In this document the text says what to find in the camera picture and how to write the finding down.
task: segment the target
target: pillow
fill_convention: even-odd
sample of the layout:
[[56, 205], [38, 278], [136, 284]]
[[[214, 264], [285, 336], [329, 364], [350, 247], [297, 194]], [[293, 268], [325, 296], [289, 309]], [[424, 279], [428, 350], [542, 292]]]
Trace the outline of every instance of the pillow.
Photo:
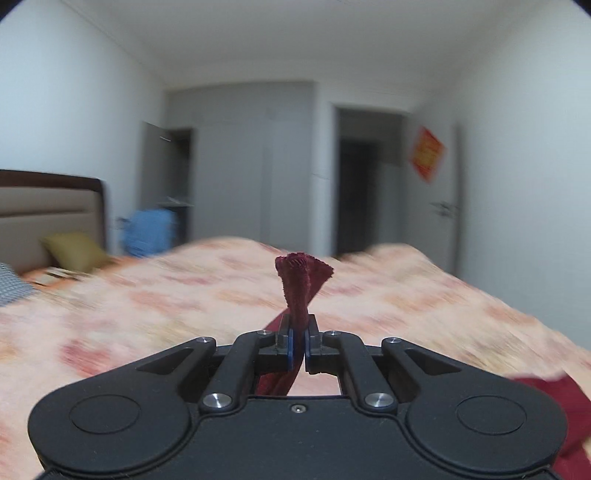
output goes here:
[[111, 261], [109, 255], [82, 232], [54, 233], [41, 239], [41, 243], [66, 270], [90, 273]]
[[35, 289], [18, 278], [10, 265], [0, 263], [0, 307], [15, 300], [23, 299]]

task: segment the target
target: brown leather headboard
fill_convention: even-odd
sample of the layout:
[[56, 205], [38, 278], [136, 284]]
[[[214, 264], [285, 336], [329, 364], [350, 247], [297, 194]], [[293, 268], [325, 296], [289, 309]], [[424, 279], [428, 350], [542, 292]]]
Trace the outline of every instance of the brown leather headboard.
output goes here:
[[0, 170], [0, 262], [18, 273], [48, 267], [52, 260], [40, 239], [74, 231], [87, 233], [106, 248], [102, 181]]

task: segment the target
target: blue clothing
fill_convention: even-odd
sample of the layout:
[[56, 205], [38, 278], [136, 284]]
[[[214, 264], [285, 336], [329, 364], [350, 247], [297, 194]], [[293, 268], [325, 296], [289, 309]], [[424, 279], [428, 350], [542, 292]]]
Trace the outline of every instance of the blue clothing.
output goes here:
[[174, 213], [170, 210], [135, 212], [125, 226], [125, 251], [132, 257], [151, 257], [170, 250], [174, 224]]

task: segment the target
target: white ceiling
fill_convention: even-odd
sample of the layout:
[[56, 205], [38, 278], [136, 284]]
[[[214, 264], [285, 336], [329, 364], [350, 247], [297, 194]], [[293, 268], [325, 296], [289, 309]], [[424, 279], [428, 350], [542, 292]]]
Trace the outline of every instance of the white ceiling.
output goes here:
[[539, 1], [64, 0], [170, 87], [348, 77], [429, 91]]

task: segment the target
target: maroon towel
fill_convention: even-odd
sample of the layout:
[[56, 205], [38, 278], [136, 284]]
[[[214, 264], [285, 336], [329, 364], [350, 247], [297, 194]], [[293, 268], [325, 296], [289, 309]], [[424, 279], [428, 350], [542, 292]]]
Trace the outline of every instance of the maroon towel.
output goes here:
[[554, 469], [564, 480], [589, 480], [591, 462], [583, 449], [583, 442], [591, 436], [591, 400], [568, 375], [552, 381], [541, 378], [514, 380], [546, 392], [563, 408], [569, 432], [554, 463]]
[[265, 328], [279, 330], [284, 313], [290, 313], [294, 329], [294, 368], [291, 372], [263, 375], [256, 388], [258, 395], [287, 395], [304, 358], [303, 334], [308, 327], [308, 304], [333, 274], [333, 268], [311, 255], [299, 252], [275, 259], [275, 268], [283, 280], [287, 309]]

